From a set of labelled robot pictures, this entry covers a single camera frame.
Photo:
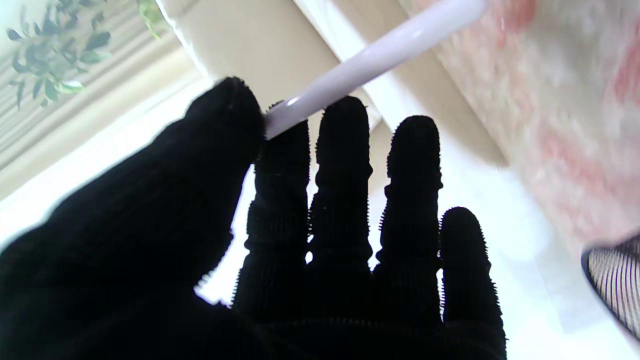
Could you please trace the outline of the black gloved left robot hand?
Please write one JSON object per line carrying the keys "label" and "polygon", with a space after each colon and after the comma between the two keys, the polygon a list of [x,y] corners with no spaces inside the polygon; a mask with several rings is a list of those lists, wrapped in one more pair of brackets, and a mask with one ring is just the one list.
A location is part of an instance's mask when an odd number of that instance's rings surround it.
{"label": "black gloved left robot hand", "polygon": [[397,127],[370,269],[370,128],[345,96],[271,140],[227,77],[1,253],[3,360],[505,360],[482,228],[438,217],[439,131]]}

